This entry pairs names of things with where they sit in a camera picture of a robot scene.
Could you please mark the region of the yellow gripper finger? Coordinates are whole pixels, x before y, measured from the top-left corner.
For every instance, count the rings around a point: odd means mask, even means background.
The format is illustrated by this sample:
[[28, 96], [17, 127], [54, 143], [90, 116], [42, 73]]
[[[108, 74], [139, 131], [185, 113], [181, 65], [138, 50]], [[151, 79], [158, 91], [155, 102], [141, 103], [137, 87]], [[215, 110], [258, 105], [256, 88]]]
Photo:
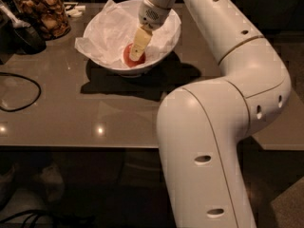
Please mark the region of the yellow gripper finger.
[[144, 28], [137, 28], [133, 44], [130, 48], [129, 58], [132, 61], [139, 61], [143, 56], [145, 49], [150, 43], [152, 38], [152, 32], [145, 30]]

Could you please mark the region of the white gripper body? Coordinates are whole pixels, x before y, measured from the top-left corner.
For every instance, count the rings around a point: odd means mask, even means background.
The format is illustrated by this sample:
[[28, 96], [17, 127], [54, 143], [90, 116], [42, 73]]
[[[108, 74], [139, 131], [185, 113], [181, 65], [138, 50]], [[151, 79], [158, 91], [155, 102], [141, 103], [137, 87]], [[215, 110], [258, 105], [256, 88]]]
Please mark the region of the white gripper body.
[[142, 0], [139, 8], [139, 23], [144, 30], [159, 29], [168, 17], [171, 5], [168, 0]]

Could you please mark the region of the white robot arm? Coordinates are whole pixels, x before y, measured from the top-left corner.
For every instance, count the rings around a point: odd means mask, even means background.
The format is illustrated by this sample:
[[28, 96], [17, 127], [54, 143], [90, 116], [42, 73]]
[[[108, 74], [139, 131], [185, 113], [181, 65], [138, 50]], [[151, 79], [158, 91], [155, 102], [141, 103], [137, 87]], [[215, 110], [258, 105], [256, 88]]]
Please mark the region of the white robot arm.
[[[176, 0], [142, 0], [139, 19], [158, 29]], [[287, 68], [230, 0], [183, 0], [220, 77], [181, 86], [161, 102], [157, 136], [177, 228], [257, 228], [237, 144], [270, 124], [291, 94]]]

